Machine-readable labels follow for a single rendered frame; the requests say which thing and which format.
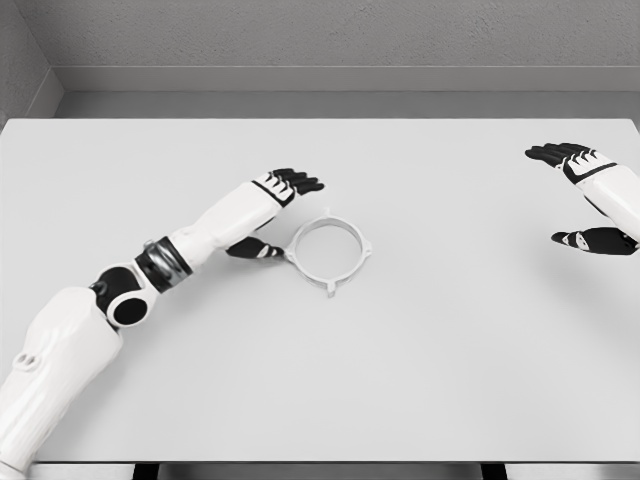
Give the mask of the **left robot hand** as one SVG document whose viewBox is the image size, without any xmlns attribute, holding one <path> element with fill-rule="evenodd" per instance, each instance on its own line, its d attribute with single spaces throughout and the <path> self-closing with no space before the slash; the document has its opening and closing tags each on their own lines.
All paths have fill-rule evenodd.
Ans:
<svg viewBox="0 0 640 480">
<path fill-rule="evenodd" d="M 318 178 L 291 168 L 269 171 L 245 182 L 213 205 L 194 225 L 196 252 L 204 259 L 216 250 L 242 259 L 277 258 L 281 247 L 252 233 L 272 221 L 295 199 L 324 189 Z"/>
</svg>

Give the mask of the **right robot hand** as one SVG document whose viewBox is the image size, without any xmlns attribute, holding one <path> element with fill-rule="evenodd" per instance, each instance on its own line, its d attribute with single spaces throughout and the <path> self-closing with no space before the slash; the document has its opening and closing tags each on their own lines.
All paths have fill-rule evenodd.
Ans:
<svg viewBox="0 0 640 480">
<path fill-rule="evenodd" d="M 547 143 L 525 151 L 560 171 L 611 227 L 556 232 L 551 240 L 582 252 L 630 256 L 640 251 L 640 176 L 601 152 L 575 143 Z"/>
</svg>

